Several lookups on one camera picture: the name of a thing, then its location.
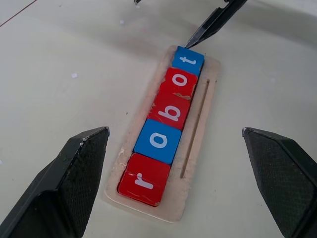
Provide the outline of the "blue letter tile t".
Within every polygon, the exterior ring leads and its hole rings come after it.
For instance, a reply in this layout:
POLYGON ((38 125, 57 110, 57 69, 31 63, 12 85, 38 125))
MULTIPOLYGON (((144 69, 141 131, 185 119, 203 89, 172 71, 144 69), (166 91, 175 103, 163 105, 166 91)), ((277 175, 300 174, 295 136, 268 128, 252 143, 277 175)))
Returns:
POLYGON ((204 55, 178 46, 171 65, 174 68, 178 68, 193 75, 200 76, 204 61, 204 55))

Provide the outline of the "wooden letter tray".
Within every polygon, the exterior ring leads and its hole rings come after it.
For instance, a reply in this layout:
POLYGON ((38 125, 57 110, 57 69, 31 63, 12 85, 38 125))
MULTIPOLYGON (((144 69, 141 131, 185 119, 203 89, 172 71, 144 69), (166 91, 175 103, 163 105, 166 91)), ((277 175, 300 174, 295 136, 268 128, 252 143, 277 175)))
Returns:
POLYGON ((147 88, 144 101, 135 113, 128 130, 123 138, 123 143, 113 168, 109 175, 103 192, 103 201, 121 209, 146 214, 165 222, 178 222, 181 220, 186 200, 191 188, 192 178, 195 173, 196 163, 203 142, 205 127, 210 114, 212 98, 220 72, 220 63, 210 57, 205 58, 201 78, 193 97, 188 119, 184 125, 184 133, 180 138, 180 145, 176 150, 176 159, 171 166, 171 172, 167 178, 162 201, 156 207, 147 205, 135 199, 121 195, 118 185, 132 155, 133 145, 150 110, 150 100, 155 98, 159 83, 164 73, 171 65, 176 46, 170 46, 157 67, 153 79, 147 88))

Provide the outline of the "red letter tile r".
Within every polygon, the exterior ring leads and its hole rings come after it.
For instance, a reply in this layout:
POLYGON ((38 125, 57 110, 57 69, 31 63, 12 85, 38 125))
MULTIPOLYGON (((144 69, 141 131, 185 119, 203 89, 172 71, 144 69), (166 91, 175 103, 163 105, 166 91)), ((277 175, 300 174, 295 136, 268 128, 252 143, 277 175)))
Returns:
POLYGON ((170 165, 134 153, 117 187, 118 193, 147 205, 157 207, 162 199, 170 165))

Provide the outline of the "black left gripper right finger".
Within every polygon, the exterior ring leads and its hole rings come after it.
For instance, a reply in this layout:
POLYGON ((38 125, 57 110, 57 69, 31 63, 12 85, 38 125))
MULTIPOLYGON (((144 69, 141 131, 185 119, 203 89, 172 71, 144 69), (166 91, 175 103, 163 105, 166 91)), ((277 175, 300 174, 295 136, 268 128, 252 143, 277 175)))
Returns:
POLYGON ((284 238, 317 238, 317 162, 294 140, 242 130, 258 189, 284 238))

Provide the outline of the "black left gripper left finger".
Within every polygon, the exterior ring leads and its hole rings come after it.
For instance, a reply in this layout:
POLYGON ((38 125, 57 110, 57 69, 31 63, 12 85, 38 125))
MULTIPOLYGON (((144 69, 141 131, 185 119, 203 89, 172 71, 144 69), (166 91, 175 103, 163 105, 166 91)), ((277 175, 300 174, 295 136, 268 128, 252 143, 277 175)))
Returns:
POLYGON ((0 224, 0 238, 82 238, 99 190, 108 127, 69 138, 0 224))

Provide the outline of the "red letter tile b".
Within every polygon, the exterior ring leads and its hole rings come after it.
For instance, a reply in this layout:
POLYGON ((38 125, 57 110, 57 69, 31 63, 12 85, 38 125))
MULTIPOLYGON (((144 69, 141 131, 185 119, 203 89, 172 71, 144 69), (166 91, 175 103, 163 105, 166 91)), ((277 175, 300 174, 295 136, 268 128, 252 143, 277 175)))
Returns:
POLYGON ((148 119, 183 130, 190 102, 176 95, 159 92, 147 115, 148 119))

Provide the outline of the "red letter tile o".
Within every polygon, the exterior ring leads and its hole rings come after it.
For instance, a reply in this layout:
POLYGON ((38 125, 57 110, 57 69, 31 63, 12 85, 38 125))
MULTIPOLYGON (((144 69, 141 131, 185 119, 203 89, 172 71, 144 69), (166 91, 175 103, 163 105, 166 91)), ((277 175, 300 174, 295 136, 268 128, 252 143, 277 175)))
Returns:
POLYGON ((169 67, 160 84, 159 91, 191 101, 197 82, 198 76, 175 67, 169 67))

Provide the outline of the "blue letter tile o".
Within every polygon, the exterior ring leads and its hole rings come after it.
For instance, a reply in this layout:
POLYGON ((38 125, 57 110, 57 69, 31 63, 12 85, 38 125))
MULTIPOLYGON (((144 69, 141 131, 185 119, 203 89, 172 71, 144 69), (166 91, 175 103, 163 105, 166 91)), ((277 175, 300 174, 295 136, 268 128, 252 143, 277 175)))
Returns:
POLYGON ((134 146, 134 152, 171 165, 181 134, 176 128, 147 119, 134 146))

